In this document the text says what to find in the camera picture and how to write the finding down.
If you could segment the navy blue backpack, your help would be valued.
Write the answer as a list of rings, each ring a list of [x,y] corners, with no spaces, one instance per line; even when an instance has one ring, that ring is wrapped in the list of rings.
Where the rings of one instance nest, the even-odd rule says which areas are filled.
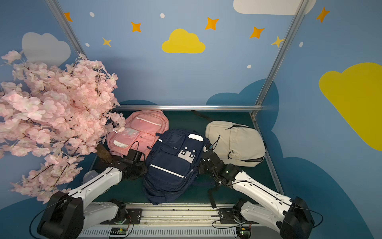
[[[142,183],[148,202],[158,205],[174,203],[185,196],[198,203],[210,203],[208,193],[200,192],[197,182],[204,146],[210,141],[205,136],[209,122],[221,118],[222,113],[164,112],[169,129],[158,133],[148,158],[147,173]]]

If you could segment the pink backpack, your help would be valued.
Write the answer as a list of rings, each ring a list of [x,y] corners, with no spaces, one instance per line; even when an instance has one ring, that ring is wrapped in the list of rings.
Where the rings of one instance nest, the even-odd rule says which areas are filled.
[[[124,131],[111,132],[106,137],[111,155],[125,157],[130,149],[148,156],[153,145],[169,129],[169,120],[161,110],[143,110],[133,112],[125,120]]]

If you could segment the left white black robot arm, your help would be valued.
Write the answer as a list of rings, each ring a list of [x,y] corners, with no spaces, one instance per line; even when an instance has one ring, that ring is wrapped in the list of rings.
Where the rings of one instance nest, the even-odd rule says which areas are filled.
[[[147,172],[145,160],[143,152],[131,149],[124,158],[112,158],[107,168],[89,182],[67,193],[55,193],[40,212],[37,233],[48,239],[76,239],[82,231],[105,221],[132,225],[125,203],[111,200],[97,206],[90,204],[119,182],[143,176]]]

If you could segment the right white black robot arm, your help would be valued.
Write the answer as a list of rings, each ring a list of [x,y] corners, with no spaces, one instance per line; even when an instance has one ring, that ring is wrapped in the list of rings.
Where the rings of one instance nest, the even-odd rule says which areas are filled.
[[[271,190],[238,166],[225,164],[212,150],[202,154],[202,165],[212,173],[219,186],[245,194],[258,203],[258,206],[249,201],[237,204],[239,214],[246,221],[268,227],[283,239],[309,238],[315,221],[303,199],[292,199]]]

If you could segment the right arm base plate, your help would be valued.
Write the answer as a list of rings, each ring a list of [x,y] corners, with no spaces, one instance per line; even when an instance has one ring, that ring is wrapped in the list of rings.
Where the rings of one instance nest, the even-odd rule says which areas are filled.
[[[239,211],[232,208],[218,208],[217,209],[220,224],[228,225],[228,224],[241,224],[241,225],[249,225],[255,224],[257,222],[252,222],[244,219],[244,217],[239,213]]]

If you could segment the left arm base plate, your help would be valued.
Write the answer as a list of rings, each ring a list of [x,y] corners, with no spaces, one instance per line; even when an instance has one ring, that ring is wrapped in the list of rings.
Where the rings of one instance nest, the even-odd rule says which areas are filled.
[[[101,222],[101,225],[139,225],[142,218],[142,209],[125,209],[125,213],[117,213],[111,220]]]

